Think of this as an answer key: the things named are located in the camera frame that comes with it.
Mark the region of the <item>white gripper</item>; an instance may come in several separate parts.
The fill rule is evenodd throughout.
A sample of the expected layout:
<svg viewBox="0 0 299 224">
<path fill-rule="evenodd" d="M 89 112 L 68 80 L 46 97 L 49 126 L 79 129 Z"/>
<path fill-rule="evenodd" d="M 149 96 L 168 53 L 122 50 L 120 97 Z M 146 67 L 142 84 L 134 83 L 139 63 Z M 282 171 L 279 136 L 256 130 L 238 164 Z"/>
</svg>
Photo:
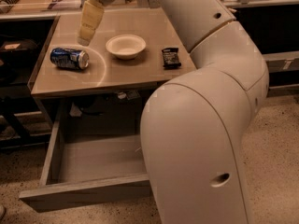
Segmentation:
<svg viewBox="0 0 299 224">
<path fill-rule="evenodd" d="M 88 46 L 92 41 L 104 15 L 104 6 L 112 4 L 115 0 L 83 0 L 80 26 L 78 29 L 78 42 Z"/>
</svg>

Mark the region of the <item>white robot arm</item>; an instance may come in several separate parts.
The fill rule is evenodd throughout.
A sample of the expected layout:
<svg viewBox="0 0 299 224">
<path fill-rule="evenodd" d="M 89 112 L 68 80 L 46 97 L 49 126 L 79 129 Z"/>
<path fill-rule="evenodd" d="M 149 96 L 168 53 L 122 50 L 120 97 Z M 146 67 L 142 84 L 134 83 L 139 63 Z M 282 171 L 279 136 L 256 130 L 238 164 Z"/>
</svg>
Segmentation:
<svg viewBox="0 0 299 224">
<path fill-rule="evenodd" d="M 195 65 L 148 99 L 140 135 L 163 224 L 253 224 L 240 145 L 269 86 L 263 55 L 220 0 L 158 0 Z"/>
</svg>

